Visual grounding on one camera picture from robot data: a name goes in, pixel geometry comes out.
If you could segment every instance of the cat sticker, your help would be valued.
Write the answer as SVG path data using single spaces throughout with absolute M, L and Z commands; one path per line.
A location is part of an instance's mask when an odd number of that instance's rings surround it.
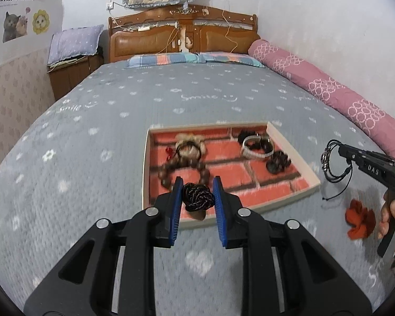
M 16 14 L 9 14 L 6 12 L 3 27 L 3 43 L 23 37 L 28 34 L 28 18 L 25 15 L 17 16 Z
M 32 19 L 32 29 L 36 34 L 47 32 L 48 27 L 50 26 L 50 17 L 47 12 L 40 9 L 38 12 L 34 14 L 34 18 Z
M 17 16 L 16 14 L 9 14 L 6 12 L 6 18 L 3 23 L 3 43 L 16 38 L 16 25 L 18 24 L 20 17 L 20 15 Z

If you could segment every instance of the pink bolster pillow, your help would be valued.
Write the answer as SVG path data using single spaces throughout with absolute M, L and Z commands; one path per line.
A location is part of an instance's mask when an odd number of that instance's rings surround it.
M 395 119 L 378 106 L 316 66 L 266 40 L 256 40 L 249 48 L 249 55 L 340 112 L 395 158 Z

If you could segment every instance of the gray bedspread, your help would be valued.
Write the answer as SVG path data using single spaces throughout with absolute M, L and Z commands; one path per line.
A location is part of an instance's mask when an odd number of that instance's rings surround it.
M 56 102 L 0 166 L 0 284 L 20 307 L 47 272 L 97 219 L 121 221 L 141 209 L 149 127 L 271 121 L 311 165 L 321 190 L 266 219 L 299 220 L 346 269 L 374 308 L 395 286 L 378 240 L 351 241 L 344 219 L 351 198 L 377 219 L 385 188 L 355 169 L 343 184 L 325 182 L 320 155 L 336 138 L 378 147 L 354 124 L 267 68 L 232 63 L 100 67 Z M 344 160 L 334 156 L 332 169 Z M 215 226 L 182 230 L 171 250 L 155 250 L 159 315 L 239 315 L 240 250 L 224 250 Z

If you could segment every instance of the tray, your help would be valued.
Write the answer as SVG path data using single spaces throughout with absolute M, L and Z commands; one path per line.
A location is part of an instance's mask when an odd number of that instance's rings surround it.
M 283 150 L 291 158 L 292 165 L 283 173 L 272 175 L 265 167 L 265 162 L 249 160 L 240 156 L 241 145 L 237 135 L 242 129 L 259 133 L 265 131 L 270 135 L 276 150 Z M 316 191 L 320 185 L 319 178 L 285 137 L 270 122 L 242 122 L 209 125 L 192 125 L 149 129 L 146 137 L 143 167 L 142 207 L 152 206 L 156 197 L 168 192 L 161 186 L 157 177 L 157 168 L 166 161 L 167 146 L 174 147 L 177 133 L 192 133 L 205 136 L 207 148 L 201 161 L 206 163 L 212 179 L 220 176 L 225 191 L 237 195 L 243 206 L 268 211 L 292 203 Z M 177 169 L 172 175 L 180 176 L 184 183 L 197 183 L 197 170 L 185 167 Z M 191 218 L 184 204 L 181 208 L 180 228 L 193 228 L 216 223 L 215 210 L 207 210 L 203 221 Z

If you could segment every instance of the wooden nightstand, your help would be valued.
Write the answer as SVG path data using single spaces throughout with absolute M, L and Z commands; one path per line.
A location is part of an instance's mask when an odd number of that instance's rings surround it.
M 76 87 L 87 76 L 104 64 L 104 58 L 100 54 L 86 56 L 72 64 L 61 64 L 50 71 L 49 77 L 53 87 L 54 98 L 59 100 Z

